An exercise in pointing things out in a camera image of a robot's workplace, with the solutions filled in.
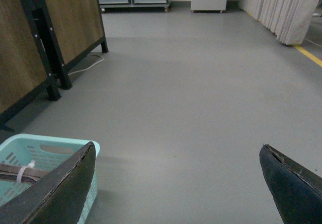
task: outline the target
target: wooden panel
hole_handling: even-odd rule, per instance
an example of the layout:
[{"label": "wooden panel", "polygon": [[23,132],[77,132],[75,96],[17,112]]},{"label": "wooden panel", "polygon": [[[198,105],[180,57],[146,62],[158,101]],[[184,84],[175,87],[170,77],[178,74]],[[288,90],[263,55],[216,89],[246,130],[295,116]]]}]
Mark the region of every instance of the wooden panel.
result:
[{"label": "wooden panel", "polygon": [[0,0],[0,114],[47,79],[19,0]]},{"label": "wooden panel", "polygon": [[45,0],[65,64],[104,36],[97,0]]}]

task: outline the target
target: white power cable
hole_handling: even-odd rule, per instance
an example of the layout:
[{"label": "white power cable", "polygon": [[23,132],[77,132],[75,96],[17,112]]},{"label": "white power cable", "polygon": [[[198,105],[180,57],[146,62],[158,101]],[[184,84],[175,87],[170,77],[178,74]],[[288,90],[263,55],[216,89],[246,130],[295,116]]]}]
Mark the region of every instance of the white power cable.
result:
[{"label": "white power cable", "polygon": [[104,61],[105,59],[103,57],[101,57],[100,55],[97,55],[97,54],[90,54],[88,56],[97,56],[99,58],[101,58],[99,61],[95,62],[94,64],[92,64],[91,66],[85,68],[85,69],[80,69],[80,70],[77,70],[77,71],[73,71],[71,73],[68,73],[68,75],[72,75],[72,74],[76,74],[76,73],[79,73],[79,72],[83,72],[83,71],[86,71],[86,70],[89,70],[90,68],[94,67],[95,65],[98,65],[99,63],[101,63],[102,61]]},{"label": "white power cable", "polygon": [[312,43],[312,44],[315,44],[315,45],[317,45],[317,46],[319,46],[319,47],[322,47],[322,45],[317,44],[317,43],[315,43],[315,42],[313,42],[313,41],[311,41],[311,40],[309,40],[309,39],[306,39],[306,38],[305,38],[305,40],[306,40],[306,41],[308,41],[308,42],[310,42],[310,43]]}]

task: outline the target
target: gray floor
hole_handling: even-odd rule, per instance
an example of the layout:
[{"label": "gray floor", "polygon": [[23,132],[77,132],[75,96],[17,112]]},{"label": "gray floor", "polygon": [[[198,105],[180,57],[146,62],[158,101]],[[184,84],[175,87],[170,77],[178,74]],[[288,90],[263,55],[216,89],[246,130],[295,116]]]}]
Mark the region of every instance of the gray floor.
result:
[{"label": "gray floor", "polygon": [[106,60],[8,122],[100,143],[87,224],[282,224],[258,154],[270,144],[322,176],[322,68],[243,11],[103,21]]}]

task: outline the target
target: plastic basket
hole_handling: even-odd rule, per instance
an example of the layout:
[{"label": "plastic basket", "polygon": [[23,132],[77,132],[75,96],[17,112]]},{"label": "plastic basket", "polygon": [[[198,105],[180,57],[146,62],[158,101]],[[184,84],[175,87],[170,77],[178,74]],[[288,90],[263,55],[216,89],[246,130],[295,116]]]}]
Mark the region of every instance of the plastic basket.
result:
[{"label": "plastic basket", "polygon": [[[36,169],[51,171],[89,141],[91,140],[17,134],[0,144],[0,162],[23,166],[35,160]],[[97,156],[100,151],[100,145],[95,141],[91,142],[95,145]],[[0,180],[0,206],[15,198],[29,187],[29,184],[18,184]],[[94,171],[91,187],[77,224],[85,223],[96,196],[97,178],[96,171]]]}]

